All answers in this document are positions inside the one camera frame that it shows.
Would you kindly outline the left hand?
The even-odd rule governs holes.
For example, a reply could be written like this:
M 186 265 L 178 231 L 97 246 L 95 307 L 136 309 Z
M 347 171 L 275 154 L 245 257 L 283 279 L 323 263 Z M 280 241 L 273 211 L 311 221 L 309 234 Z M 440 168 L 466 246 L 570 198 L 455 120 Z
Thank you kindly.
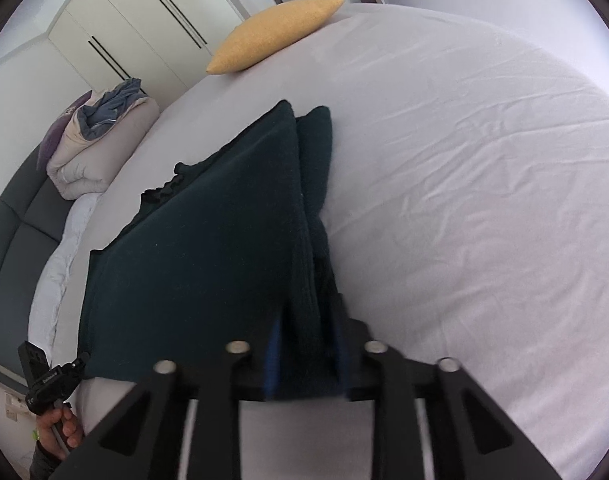
M 36 418 L 39 442 L 46 452 L 64 460 L 84 439 L 84 431 L 69 403 L 59 404 Z

